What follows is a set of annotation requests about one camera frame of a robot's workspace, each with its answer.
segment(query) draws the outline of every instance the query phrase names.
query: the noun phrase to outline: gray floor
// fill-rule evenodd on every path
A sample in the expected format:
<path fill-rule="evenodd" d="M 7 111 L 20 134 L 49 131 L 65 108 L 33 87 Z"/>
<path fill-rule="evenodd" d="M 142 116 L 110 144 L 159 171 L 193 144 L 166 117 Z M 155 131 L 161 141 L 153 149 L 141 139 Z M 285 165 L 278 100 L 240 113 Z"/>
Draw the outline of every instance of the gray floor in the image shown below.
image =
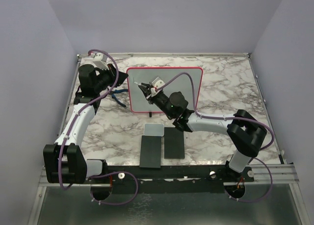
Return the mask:
<path fill-rule="evenodd" d="M 269 185 L 249 185 L 243 198 L 263 195 Z M 123 201 L 130 195 L 114 195 Z M 40 225 L 300 225 L 289 185 L 275 185 L 259 203 L 240 203 L 225 194 L 139 194 L 124 206 L 91 202 L 89 187 L 67 192 L 47 188 Z"/>

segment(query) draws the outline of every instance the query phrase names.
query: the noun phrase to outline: black pad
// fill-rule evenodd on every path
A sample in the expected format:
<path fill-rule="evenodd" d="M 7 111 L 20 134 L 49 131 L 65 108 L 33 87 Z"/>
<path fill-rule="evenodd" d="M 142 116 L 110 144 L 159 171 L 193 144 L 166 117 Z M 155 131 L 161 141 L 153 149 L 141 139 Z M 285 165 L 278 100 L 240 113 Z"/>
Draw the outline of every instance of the black pad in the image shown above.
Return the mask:
<path fill-rule="evenodd" d="M 140 168 L 160 168 L 160 160 L 161 137 L 143 135 L 139 159 Z"/>
<path fill-rule="evenodd" d="M 184 134 L 172 127 L 165 127 L 165 159 L 184 159 Z"/>

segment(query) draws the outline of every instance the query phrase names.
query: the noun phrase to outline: red-bordered board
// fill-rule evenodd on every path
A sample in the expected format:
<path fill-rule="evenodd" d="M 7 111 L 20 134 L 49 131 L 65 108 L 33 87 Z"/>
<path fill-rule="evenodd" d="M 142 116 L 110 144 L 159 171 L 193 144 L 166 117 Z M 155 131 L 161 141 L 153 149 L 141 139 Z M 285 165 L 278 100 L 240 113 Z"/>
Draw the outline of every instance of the red-bordered board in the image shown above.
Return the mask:
<path fill-rule="evenodd" d="M 196 105 L 199 98 L 203 69 L 200 67 L 130 67 L 127 69 L 128 89 L 130 96 L 130 106 L 133 113 L 162 113 L 160 109 L 151 105 L 145 99 L 142 91 L 138 88 L 138 83 L 149 83 L 159 76 L 165 83 L 175 75 L 187 72 L 191 75 L 194 82 Z M 182 92 L 184 98 L 188 101 L 188 108 L 193 110 L 192 87 L 189 78 L 182 75 L 164 88 L 164 93 L 169 96 L 173 92 Z"/>

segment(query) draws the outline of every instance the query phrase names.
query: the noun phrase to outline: wire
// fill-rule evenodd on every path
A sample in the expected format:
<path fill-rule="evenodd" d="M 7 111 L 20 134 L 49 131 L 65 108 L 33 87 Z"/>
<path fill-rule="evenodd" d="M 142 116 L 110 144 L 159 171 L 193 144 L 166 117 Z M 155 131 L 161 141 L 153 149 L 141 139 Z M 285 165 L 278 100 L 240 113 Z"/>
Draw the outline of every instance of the wire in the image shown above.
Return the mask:
<path fill-rule="evenodd" d="M 274 131 L 268 127 L 267 125 L 265 125 L 264 123 L 262 122 L 259 122 L 259 121 L 256 121 L 256 120 L 251 120 L 251 119 L 248 119 L 248 118 L 243 118 L 243 117 L 216 117 L 216 116 L 203 116 L 201 115 L 200 113 L 198 113 L 197 109 L 196 109 L 196 103 L 195 103 L 195 92 L 194 92 L 194 83 L 193 83 L 193 79 L 191 77 L 191 75 L 187 72 L 182 72 L 182 73 L 179 73 L 177 74 L 175 77 L 173 77 L 171 80 L 169 80 L 167 83 L 165 83 L 163 86 L 159 87 L 156 89 L 156 91 L 159 91 L 161 89 L 163 89 L 164 87 L 168 86 L 171 82 L 173 82 L 176 78 L 178 78 L 179 76 L 181 75 L 187 75 L 191 81 L 191 85 L 192 85 L 192 96 L 193 96 L 193 109 L 194 109 L 194 112 L 195 114 L 198 116 L 198 117 L 201 117 L 201 118 L 204 118 L 204 119 L 211 119 L 211 120 L 240 120 L 240 121 L 248 121 L 248 122 L 251 122 L 251 123 L 255 123 L 255 124 L 258 124 L 258 125 L 261 125 L 263 126 L 264 128 L 266 128 L 270 134 L 271 134 L 271 140 L 270 142 L 261 148 L 261 150 L 264 150 L 266 148 L 268 148 L 270 145 L 273 144 L 273 142 L 275 141 L 275 134 L 274 134 Z"/>
<path fill-rule="evenodd" d="M 90 196 L 91 196 L 91 198 L 92 198 L 92 201 L 96 201 L 96 202 L 98 202 L 98 203 L 100 203 L 100 204 L 107 204 L 107 205 L 124 205 L 124 204 L 127 204 L 127 203 L 131 202 L 132 200 L 134 200 L 134 198 L 136 197 L 137 192 L 138 192 L 138 182 L 137 182 L 136 177 L 135 177 L 133 174 L 131 174 L 131 173 L 129 173 L 129 172 L 119 171 L 119 172 L 109 173 L 109 174 L 106 174 L 106 175 L 92 176 L 91 178 L 108 177 L 108 176 L 117 175 L 117 174 L 120 174 L 120 173 L 124 173 L 124 174 L 130 175 L 130 176 L 134 179 L 135 185 L 136 185 L 136 190 L 135 190 L 134 195 L 133 195 L 130 199 L 128 199 L 127 201 L 125 201 L 125 202 L 111 203 L 111 202 L 105 202 L 105 201 L 101 201 L 101 200 L 96 200 L 96 199 L 94 198 L 94 196 L 93 196 L 92 190 L 90 190 Z"/>
<path fill-rule="evenodd" d="M 112 175 L 110 175 L 110 187 L 112 187 Z"/>
<path fill-rule="evenodd" d="M 271 175 L 271 171 L 270 171 L 269 167 L 264 162 L 262 162 L 260 159 L 258 159 L 258 158 L 254 158 L 254 159 L 260 161 L 266 167 L 266 169 L 267 169 L 267 171 L 269 173 L 270 187 L 269 187 L 268 191 L 265 193 L 264 196 L 262 196 L 262 197 L 260 197 L 258 199 L 255 199 L 255 200 L 243 200 L 243 199 L 234 198 L 234 197 L 230 196 L 230 194 L 225 190 L 225 193 L 227 193 L 227 195 L 229 196 L 230 199 L 236 200 L 236 201 L 239 201 L 239 202 L 244 202 L 244 203 L 255 203 L 255 202 L 259 202 L 259 201 L 265 199 L 266 197 L 268 197 L 268 195 L 273 190 L 273 176 Z"/>
<path fill-rule="evenodd" d="M 239 184 L 243 181 L 243 185 L 244 185 L 244 179 L 243 179 L 243 176 L 241 177 L 240 181 L 237 183 L 236 187 L 237 189 L 239 189 Z"/>
<path fill-rule="evenodd" d="M 71 121 L 71 124 L 70 124 L 70 126 L 69 126 L 69 129 L 68 129 L 68 131 L 67 131 L 66 134 L 65 134 L 66 136 L 64 137 L 64 139 L 63 139 L 63 141 L 62 141 L 61 148 L 60 148 L 60 153 L 59 153 L 58 178 L 59 178 L 60 187 L 61 187 L 63 190 L 68 190 L 68 189 L 72 186 L 72 184 L 70 184 L 69 186 L 64 187 L 63 182 L 62 182 L 62 173 L 61 173 L 61 171 L 62 171 L 62 156 L 63 156 L 63 150 L 64 150 L 65 143 L 66 143 L 66 141 L 68 140 L 67 137 L 70 135 L 71 130 L 72 130 L 74 124 L 75 124 L 75 121 L 77 120 L 77 118 L 78 118 L 78 116 L 81 114 L 81 112 L 82 112 L 86 107 L 88 107 L 88 106 L 90 106 L 91 104 L 93 104 L 94 102 L 96 102 L 96 101 L 98 101 L 98 100 L 100 100 L 100 99 L 105 98 L 105 97 L 110 93 L 110 91 L 116 86 L 116 84 L 117 84 L 117 82 L 118 82 L 118 78 L 119 78 L 119 70 L 118 70 L 118 65 L 117 65 L 116 61 L 115 61 L 106 51 L 103 51 L 103 50 L 90 50 L 90 51 L 88 51 L 88 55 L 90 55 L 90 53 L 93 52 L 93 51 L 101 52 L 101 53 L 105 54 L 107 57 L 109 57 L 109 58 L 112 60 L 114 66 L 115 66 L 115 68 L 116 68 L 116 70 L 117 70 L 116 79 L 115 79 L 115 81 L 114 81 L 112 87 L 111 87 L 106 93 L 104 93 L 103 95 L 99 96 L 98 98 L 95 98 L 94 100 L 91 100 L 89 103 L 87 103 L 86 105 L 84 105 L 84 106 L 77 112 L 77 114 L 74 116 L 73 120 Z"/>

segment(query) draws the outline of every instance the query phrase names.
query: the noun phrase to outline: metal screw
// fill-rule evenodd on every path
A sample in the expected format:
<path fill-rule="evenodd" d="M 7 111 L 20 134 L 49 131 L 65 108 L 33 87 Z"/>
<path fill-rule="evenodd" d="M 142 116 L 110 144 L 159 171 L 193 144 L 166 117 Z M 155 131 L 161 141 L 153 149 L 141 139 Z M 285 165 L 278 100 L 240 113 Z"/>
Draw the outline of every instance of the metal screw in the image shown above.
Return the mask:
<path fill-rule="evenodd" d="M 254 177 L 254 172 L 253 172 L 252 170 L 249 170 L 249 171 L 247 172 L 247 175 L 248 175 L 249 177 Z"/>
<path fill-rule="evenodd" d="M 211 171 L 209 173 L 209 175 L 210 175 L 211 178 L 216 178 L 216 172 L 215 171 Z"/>

